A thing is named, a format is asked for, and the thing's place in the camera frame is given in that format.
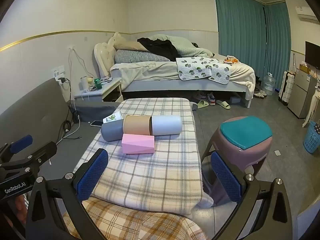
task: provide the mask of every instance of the air conditioner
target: air conditioner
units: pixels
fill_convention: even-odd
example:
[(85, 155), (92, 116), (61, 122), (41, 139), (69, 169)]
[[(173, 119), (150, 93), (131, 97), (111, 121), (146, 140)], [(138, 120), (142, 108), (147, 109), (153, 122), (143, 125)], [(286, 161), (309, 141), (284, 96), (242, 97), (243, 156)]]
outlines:
[(296, 10), (300, 20), (320, 24), (310, 7), (296, 6)]

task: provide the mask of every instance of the power outlet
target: power outlet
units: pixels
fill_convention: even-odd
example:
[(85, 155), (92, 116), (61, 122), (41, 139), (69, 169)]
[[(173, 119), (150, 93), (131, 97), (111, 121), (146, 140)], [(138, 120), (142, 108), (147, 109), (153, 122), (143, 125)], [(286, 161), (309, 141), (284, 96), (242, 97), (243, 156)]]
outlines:
[(64, 77), (64, 74), (65, 74), (64, 66), (62, 65), (60, 67), (53, 68), (51, 72), (52, 72), (52, 76), (56, 79), (57, 82), (59, 82), (59, 85), (62, 85), (62, 82), (61, 80), (59, 80), (59, 78)]

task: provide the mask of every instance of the checkered pillow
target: checkered pillow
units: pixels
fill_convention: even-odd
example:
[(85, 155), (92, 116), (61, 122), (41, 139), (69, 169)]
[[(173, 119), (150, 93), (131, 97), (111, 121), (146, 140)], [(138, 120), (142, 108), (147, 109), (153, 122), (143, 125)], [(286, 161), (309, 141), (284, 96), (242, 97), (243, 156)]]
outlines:
[(145, 61), (170, 61), (168, 58), (153, 54), (148, 51), (118, 49), (115, 55), (115, 63), (136, 63)]

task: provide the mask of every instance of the suitcase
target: suitcase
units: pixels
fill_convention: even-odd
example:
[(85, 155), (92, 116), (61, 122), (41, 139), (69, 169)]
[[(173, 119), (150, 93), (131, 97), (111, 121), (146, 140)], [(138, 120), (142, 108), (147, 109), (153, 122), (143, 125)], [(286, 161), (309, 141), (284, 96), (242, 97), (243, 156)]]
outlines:
[(284, 71), (281, 89), (279, 91), (279, 98), (278, 100), (285, 106), (288, 105), (293, 84), (294, 84), (295, 75), (289, 71)]

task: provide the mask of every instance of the teal seat cushion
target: teal seat cushion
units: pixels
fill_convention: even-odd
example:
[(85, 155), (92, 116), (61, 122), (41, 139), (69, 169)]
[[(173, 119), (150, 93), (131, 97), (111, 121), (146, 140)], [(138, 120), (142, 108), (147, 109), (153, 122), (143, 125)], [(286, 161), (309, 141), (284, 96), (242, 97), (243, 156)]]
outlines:
[(266, 122), (255, 116), (224, 122), (220, 125), (220, 131), (230, 143), (243, 150), (272, 136), (272, 131)]

